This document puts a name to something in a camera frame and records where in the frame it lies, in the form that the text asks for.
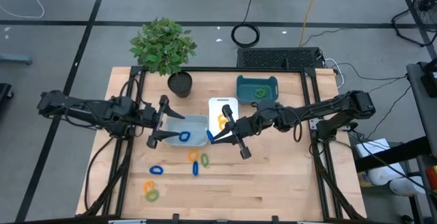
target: clear plastic bin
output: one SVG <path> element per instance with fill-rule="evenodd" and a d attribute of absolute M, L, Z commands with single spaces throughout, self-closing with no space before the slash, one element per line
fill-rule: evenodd
<path fill-rule="evenodd" d="M 190 132 L 190 138 L 186 142 L 174 136 L 165 139 L 164 142 L 175 147 L 200 148 L 208 142 L 206 131 L 208 129 L 208 117 L 204 115 L 183 115 L 185 119 L 173 117 L 167 118 L 167 131 Z"/>

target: orange ring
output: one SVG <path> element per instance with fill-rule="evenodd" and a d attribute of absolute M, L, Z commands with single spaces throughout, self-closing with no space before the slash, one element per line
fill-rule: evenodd
<path fill-rule="evenodd" d="M 225 124 L 227 123 L 226 117 L 223 114 L 220 114 L 217 120 L 218 120 L 218 127 L 220 128 L 220 130 L 225 129 Z"/>
<path fill-rule="evenodd" d="M 199 151 L 191 149 L 190 152 L 188 153 L 188 160 L 193 163 L 193 162 L 197 161 L 197 159 L 199 159 Z"/>
<path fill-rule="evenodd" d="M 144 193 L 148 193 L 149 191 L 154 190 L 154 189 L 155 189 L 155 182 L 148 180 L 144 183 L 144 186 L 143 186 Z"/>

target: potted plant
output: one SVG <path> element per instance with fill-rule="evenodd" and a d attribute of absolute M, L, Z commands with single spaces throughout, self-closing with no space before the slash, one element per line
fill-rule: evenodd
<path fill-rule="evenodd" d="M 191 30 L 182 31 L 182 27 L 169 20 L 155 19 L 150 25 L 143 25 L 138 36 L 130 40 L 129 50 L 151 73 L 170 75 L 167 84 L 170 90 L 180 98 L 191 92 L 193 80 L 189 73 L 181 72 L 181 64 L 188 63 L 188 54 L 195 56 L 197 45 L 187 37 Z"/>

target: white cutting board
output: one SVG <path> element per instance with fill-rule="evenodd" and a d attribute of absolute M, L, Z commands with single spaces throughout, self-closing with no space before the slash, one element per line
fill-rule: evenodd
<path fill-rule="evenodd" d="M 209 115 L 209 130 L 212 133 L 212 136 L 216 136 L 220 131 L 222 131 L 219 123 L 219 117 L 222 120 L 226 120 L 221 111 L 223 105 L 228 104 L 232 110 L 232 117 L 236 121 L 238 120 L 238 100 L 236 98 L 211 98 L 208 101 L 208 106 L 210 108 Z M 228 133 L 223 137 L 228 137 L 232 133 Z"/>

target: blue rubber band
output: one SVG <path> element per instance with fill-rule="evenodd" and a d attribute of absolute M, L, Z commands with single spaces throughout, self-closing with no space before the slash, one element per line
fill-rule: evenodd
<path fill-rule="evenodd" d="M 208 136 L 211 143 L 214 143 L 214 136 L 212 136 L 212 133 L 209 130 L 206 131 L 206 136 Z"/>
<path fill-rule="evenodd" d="M 181 132 L 180 135 L 179 135 L 179 141 L 181 141 L 181 142 L 187 142 L 188 139 L 190 139 L 190 136 L 191 136 L 191 133 L 190 133 L 190 132 L 186 132 L 186 131 Z"/>
<path fill-rule="evenodd" d="M 193 162 L 193 175 L 194 176 L 199 175 L 199 163 L 197 161 Z"/>
<path fill-rule="evenodd" d="M 161 166 L 155 165 L 149 169 L 151 174 L 162 175 L 164 173 L 164 169 Z"/>

